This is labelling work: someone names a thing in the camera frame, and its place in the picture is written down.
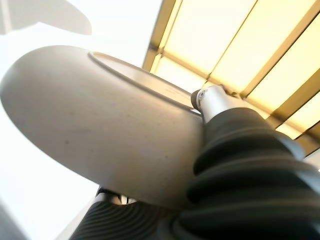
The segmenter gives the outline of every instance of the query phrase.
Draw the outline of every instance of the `glowing yellow panel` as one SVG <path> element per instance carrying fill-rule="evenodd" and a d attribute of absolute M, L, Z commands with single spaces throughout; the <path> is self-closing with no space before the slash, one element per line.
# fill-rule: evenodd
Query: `glowing yellow panel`
<path fill-rule="evenodd" d="M 266 113 L 265 111 L 262 111 L 261 109 L 257 108 L 256 106 L 253 106 L 251 105 L 250 103 L 247 102 L 247 106 L 248 108 L 252 109 L 252 110 L 255 110 L 258 114 L 260 114 L 260 116 L 263 118 L 263 119 L 267 119 L 270 114 L 269 113 Z"/>
<path fill-rule="evenodd" d="M 155 74 L 189 93 L 201 89 L 206 81 L 166 57 L 161 58 Z"/>
<path fill-rule="evenodd" d="M 160 59 L 161 59 L 161 54 L 158 54 L 158 55 L 155 56 L 153 64 L 152 64 L 152 67 L 150 69 L 150 73 L 152 73 L 152 74 L 155 73 L 155 71 L 157 70 L 157 67 L 159 65 Z"/>
<path fill-rule="evenodd" d="M 320 120 L 320 93 L 303 105 L 286 122 L 297 125 L 303 132 Z"/>
<path fill-rule="evenodd" d="M 168 23 L 166 24 L 166 28 L 164 30 L 164 33 L 163 33 L 163 36 L 162 36 L 162 39 L 161 39 L 161 42 L 160 42 L 160 45 L 159 45 L 160 49 L 163 48 L 165 46 L 165 44 L 167 43 L 167 40 L 168 40 L 169 34 L 171 32 L 172 26 L 174 25 L 174 22 L 176 20 L 176 16 L 178 14 L 181 2 L 182 2 L 182 0 L 175 0 L 175 3 L 174 3 L 174 6 L 173 6 L 173 9 L 172 9 L 170 18 L 168 20 Z"/>
<path fill-rule="evenodd" d="M 313 20 L 248 98 L 271 111 L 278 108 L 320 68 L 319 43 L 320 15 Z"/>
<path fill-rule="evenodd" d="M 315 0 L 259 0 L 212 76 L 241 92 L 314 2 Z"/>
<path fill-rule="evenodd" d="M 184 0 L 165 51 L 209 74 L 255 0 Z"/>
<path fill-rule="evenodd" d="M 289 126 L 288 124 L 282 124 L 280 125 L 276 131 L 281 132 L 285 135 L 287 135 L 288 137 L 290 137 L 291 139 L 296 139 L 297 137 L 299 137 L 301 135 L 301 132 L 294 129 L 293 127 Z"/>

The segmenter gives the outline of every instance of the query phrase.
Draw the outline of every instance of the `ceiling light panel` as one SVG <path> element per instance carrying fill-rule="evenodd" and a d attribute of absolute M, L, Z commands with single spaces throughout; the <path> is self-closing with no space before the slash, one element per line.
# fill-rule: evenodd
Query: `ceiling light panel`
<path fill-rule="evenodd" d="M 209 74 L 255 2 L 184 0 L 164 50 Z"/>
<path fill-rule="evenodd" d="M 241 92 L 314 2 L 259 0 L 211 76 Z"/>
<path fill-rule="evenodd" d="M 204 78 L 166 57 L 160 59 L 155 74 L 189 93 L 201 89 L 206 82 Z"/>
<path fill-rule="evenodd" d="M 248 98 L 277 109 L 320 68 L 320 15 L 297 39 Z"/>

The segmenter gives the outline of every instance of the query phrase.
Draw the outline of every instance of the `white wall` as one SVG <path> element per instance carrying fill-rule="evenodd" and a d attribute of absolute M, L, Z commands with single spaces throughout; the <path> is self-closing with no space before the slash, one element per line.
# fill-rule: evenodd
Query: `white wall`
<path fill-rule="evenodd" d="M 161 0 L 0 0 L 0 79 L 25 53 L 49 45 L 103 52 L 141 66 Z M 40 151 L 0 106 L 0 205 L 25 236 L 55 239 L 97 184 Z"/>

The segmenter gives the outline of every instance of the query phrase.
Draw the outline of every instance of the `ribbed rubber sleeve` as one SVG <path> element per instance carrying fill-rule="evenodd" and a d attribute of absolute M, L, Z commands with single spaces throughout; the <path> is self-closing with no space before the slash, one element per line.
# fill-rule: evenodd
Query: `ribbed rubber sleeve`
<path fill-rule="evenodd" d="M 71 240 L 150 240 L 161 219 L 172 211 L 135 202 L 115 205 L 94 203 L 71 236 Z"/>
<path fill-rule="evenodd" d="M 258 113 L 233 108 L 205 126 L 188 198 L 158 240 L 318 240 L 320 174 L 294 141 Z"/>

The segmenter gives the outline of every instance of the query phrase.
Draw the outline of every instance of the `ceiling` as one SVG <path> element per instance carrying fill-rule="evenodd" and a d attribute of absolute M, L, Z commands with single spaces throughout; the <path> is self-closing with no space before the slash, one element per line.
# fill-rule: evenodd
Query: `ceiling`
<path fill-rule="evenodd" d="M 189 93 L 233 88 L 269 124 L 320 148 L 320 0 L 164 0 L 143 68 Z"/>

